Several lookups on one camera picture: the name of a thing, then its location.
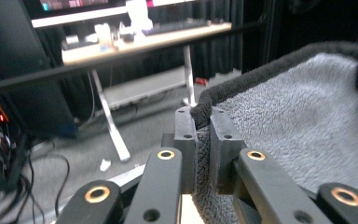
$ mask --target gray fabric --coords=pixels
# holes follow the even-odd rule
[[[321,53],[218,107],[248,147],[271,153],[300,186],[358,188],[356,64]]]
[[[209,182],[209,149],[211,138],[209,126],[198,130],[197,136],[197,184],[193,194],[194,204],[205,223],[237,223],[232,197],[216,195]]]

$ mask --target black cable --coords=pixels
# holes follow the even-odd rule
[[[22,182],[19,179],[16,196],[14,197],[13,201],[0,213],[0,220],[5,217],[7,213],[9,213],[24,197],[25,191],[23,192],[22,190]]]
[[[30,193],[29,193],[30,183],[29,183],[29,181],[27,181],[26,177],[23,176],[23,175],[21,175],[21,181],[23,182],[23,186],[25,188],[26,196],[25,196],[24,202],[21,205],[20,211],[16,216],[16,219],[14,219],[14,221],[12,223],[19,223],[19,218],[20,218],[20,215],[22,213],[22,210],[24,210],[25,204],[28,202],[28,199],[30,197]]]
[[[32,199],[32,220],[34,221],[34,196],[32,195],[32,189],[34,187],[34,167],[32,166],[32,162],[31,162],[31,154],[32,154],[32,150],[30,150],[30,154],[28,155],[28,164],[30,165],[30,169],[31,169],[31,187],[29,193],[31,194],[31,199]]]
[[[30,195],[30,197],[31,197],[31,200],[32,200],[32,205],[33,205],[33,221],[34,221],[34,204],[36,204],[36,207],[37,207],[37,209],[40,211],[40,214],[42,215],[42,219],[43,219],[43,223],[45,223],[45,213],[43,212],[43,209],[42,209],[42,207],[40,206],[40,204],[37,202],[37,200],[34,198],[34,195],[33,195],[33,193],[32,193],[32,188],[33,188],[33,180],[31,180],[31,184],[30,184],[30,181],[28,180],[28,178],[26,177],[26,176],[23,176],[23,178],[24,178],[24,181],[27,183],[27,185],[28,186],[30,186],[30,188],[29,189],[27,189],[27,191],[28,191],[28,193],[29,193],[29,195]]]
[[[61,197],[61,194],[62,194],[62,191],[63,191],[63,187],[65,187],[65,184],[66,184],[66,182],[68,180],[68,177],[69,177],[69,173],[71,172],[71,167],[69,165],[68,159],[66,159],[63,155],[60,155],[60,154],[49,153],[49,154],[46,154],[44,156],[36,158],[35,161],[45,159],[45,158],[49,158],[49,157],[55,158],[55,159],[60,159],[62,161],[65,161],[65,163],[66,163],[65,179],[62,181],[62,185],[60,187],[60,190],[57,193],[57,197],[56,197],[55,204],[54,204],[56,217],[58,217],[58,215],[60,214],[60,212],[59,212],[59,200],[60,200],[60,197]]]
[[[33,200],[33,203],[36,205],[37,209],[39,210],[40,214],[42,215],[42,223],[45,223],[45,213],[43,212],[42,207],[40,206],[40,204],[37,202],[37,200],[34,198],[33,193],[31,193],[31,199]]]

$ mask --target monitor screen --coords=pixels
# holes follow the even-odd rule
[[[107,4],[108,0],[40,0],[44,11]]]
[[[22,0],[31,20],[126,6],[125,0]]]

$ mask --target black curtain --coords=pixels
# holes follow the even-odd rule
[[[286,6],[281,27],[278,56],[314,42],[345,40],[358,43],[358,0],[322,0],[301,15],[294,15]]]
[[[153,23],[169,23],[184,21],[187,18],[215,20],[223,19],[232,22],[233,26],[243,23],[242,0],[194,1],[164,7],[149,8],[149,18]],[[61,41],[66,35],[83,37],[94,33],[93,26],[97,23],[108,22],[118,27],[123,21],[126,26],[131,24],[127,14],[92,21],[54,26],[38,29],[37,33],[51,59],[52,66],[62,66]],[[216,73],[226,74],[242,67],[242,37],[233,35],[207,41],[191,46],[191,59],[194,77],[209,79]],[[158,72],[167,71],[184,64],[183,49],[169,49],[150,55],[142,60],[113,65],[98,70],[103,87],[114,86],[139,77],[145,77]],[[62,90],[68,105],[79,119],[87,119],[92,109],[92,94],[87,73],[80,77],[63,77]],[[94,88],[97,107],[100,106]]]

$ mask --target white table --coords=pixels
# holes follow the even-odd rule
[[[62,61],[65,65],[92,62],[117,56],[121,54],[133,53],[139,50],[145,51],[165,44],[180,43],[184,40],[191,40],[196,37],[217,34],[231,29],[231,23],[213,24],[211,26],[188,29],[183,31],[169,32],[161,35],[151,35],[145,38],[136,39],[133,43],[115,42],[115,47],[101,51],[99,45],[87,46],[79,49],[63,50]],[[98,95],[100,97],[103,112],[108,122],[108,129],[117,154],[121,161],[128,160],[131,155],[112,119],[111,108],[139,100],[141,98],[167,91],[186,84],[187,101],[190,106],[195,106],[195,96],[193,87],[193,73],[190,58],[190,46],[184,46],[185,75],[178,77],[175,73],[161,73],[150,77],[144,77],[115,86],[103,89],[96,69],[92,69]]]

